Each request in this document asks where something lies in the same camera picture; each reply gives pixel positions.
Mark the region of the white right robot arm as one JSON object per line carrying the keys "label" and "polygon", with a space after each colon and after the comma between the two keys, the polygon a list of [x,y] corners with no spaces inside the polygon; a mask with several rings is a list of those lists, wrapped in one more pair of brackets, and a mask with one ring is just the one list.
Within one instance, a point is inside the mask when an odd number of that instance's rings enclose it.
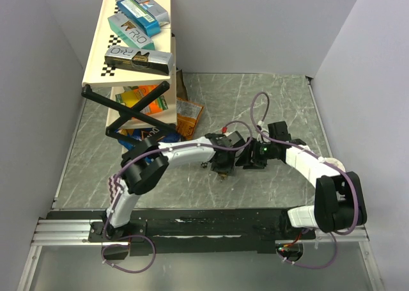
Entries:
{"label": "white right robot arm", "polygon": [[269,123],[268,135],[268,139],[259,136],[251,141],[236,166],[263,169],[269,160],[281,160],[315,188],[313,205],[287,210],[288,217],[279,223],[283,237],[293,239],[302,228],[328,233],[367,222],[362,186],[355,172],[345,172],[337,159],[318,157],[301,139],[292,139],[286,122]]}

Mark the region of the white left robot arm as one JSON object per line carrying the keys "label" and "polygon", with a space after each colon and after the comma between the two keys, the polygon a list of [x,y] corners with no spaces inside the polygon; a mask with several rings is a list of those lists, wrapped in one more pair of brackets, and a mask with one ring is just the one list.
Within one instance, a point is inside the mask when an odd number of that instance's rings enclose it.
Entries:
{"label": "white left robot arm", "polygon": [[241,134],[206,134],[175,143],[141,141],[123,155],[121,169],[109,177],[110,205],[103,218],[106,239],[121,240],[139,198],[154,189],[167,169],[190,163],[211,163],[212,170],[229,174],[236,152],[245,147]]}

